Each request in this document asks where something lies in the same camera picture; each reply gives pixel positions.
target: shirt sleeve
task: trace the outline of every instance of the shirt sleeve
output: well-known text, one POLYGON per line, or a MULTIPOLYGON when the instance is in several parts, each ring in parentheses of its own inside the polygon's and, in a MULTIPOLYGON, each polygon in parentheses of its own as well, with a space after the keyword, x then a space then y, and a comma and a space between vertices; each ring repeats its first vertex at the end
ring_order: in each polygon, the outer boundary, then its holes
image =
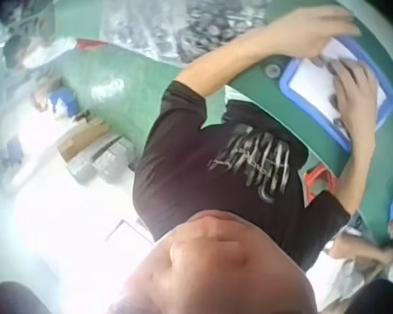
POLYGON ((186 85, 173 81, 165 91, 159 117, 151 128, 145 154, 164 153, 186 145, 205 123, 205 99, 186 85))
POLYGON ((312 200, 301 215, 300 229, 295 237, 296 251, 300 254, 300 266, 304 271, 313 266, 326 243, 349 219, 350 215, 342 204, 328 191, 312 200))

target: white floor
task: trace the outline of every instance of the white floor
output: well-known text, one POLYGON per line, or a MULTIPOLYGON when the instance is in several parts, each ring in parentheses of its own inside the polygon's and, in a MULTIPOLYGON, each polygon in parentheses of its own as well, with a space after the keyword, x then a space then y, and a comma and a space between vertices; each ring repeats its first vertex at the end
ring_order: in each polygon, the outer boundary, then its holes
POLYGON ((96 177, 79 185, 55 150, 23 185, 15 202, 16 226, 26 248, 60 278, 62 311, 102 313, 151 247, 132 205, 134 173, 117 186, 96 177))

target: person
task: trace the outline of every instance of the person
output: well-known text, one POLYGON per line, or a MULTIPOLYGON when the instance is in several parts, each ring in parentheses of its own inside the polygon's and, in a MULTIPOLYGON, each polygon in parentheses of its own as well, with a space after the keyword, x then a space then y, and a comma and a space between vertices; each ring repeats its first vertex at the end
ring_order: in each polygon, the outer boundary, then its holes
POLYGON ((393 314, 393 283, 376 279, 355 295, 345 314, 393 314))
POLYGON ((46 305, 26 286, 0 283, 0 314, 51 314, 46 305))
POLYGON ((133 189, 157 243, 110 313, 316 313, 305 271, 360 206, 375 149, 373 73, 332 63, 352 158, 335 196, 307 208, 305 146, 245 101, 203 128, 205 97, 271 55, 313 58, 332 37, 359 34, 345 9, 298 9, 205 54, 167 87, 133 189))

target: wall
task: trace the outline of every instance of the wall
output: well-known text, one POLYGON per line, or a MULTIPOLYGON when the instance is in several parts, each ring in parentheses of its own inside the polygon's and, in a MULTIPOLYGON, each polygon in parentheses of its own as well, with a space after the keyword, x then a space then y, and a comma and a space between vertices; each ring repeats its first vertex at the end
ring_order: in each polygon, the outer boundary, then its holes
MULTIPOLYGON (((0 50, 0 108, 4 102, 4 87, 5 69, 0 50)), ((3 281, 26 285, 53 313, 60 313, 58 280, 37 254, 22 245, 14 223, 14 200, 0 189, 0 282, 3 281)))

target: green table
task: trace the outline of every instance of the green table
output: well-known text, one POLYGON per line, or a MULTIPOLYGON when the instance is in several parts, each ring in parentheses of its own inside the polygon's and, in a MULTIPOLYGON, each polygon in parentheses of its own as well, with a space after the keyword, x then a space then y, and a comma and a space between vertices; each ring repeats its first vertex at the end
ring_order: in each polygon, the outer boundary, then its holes
MULTIPOLYGON (((271 20, 299 6, 334 3, 329 0, 276 0, 269 10, 271 20)), ((56 4, 56 34, 96 40, 102 0, 61 0, 56 4)), ((393 61, 375 36, 358 22, 363 35, 358 39, 367 53, 377 62, 393 84, 393 61)), ((289 58, 272 57, 242 73, 231 82, 231 86, 247 95, 268 113, 290 129, 334 174, 339 175, 349 155, 298 106, 288 101, 280 92, 277 80, 264 74, 268 63, 285 68, 289 58)), ((374 240, 380 244, 388 241, 388 209, 393 199, 393 114, 377 132, 377 150, 371 165, 367 190, 361 205, 361 215, 371 230, 374 240)))

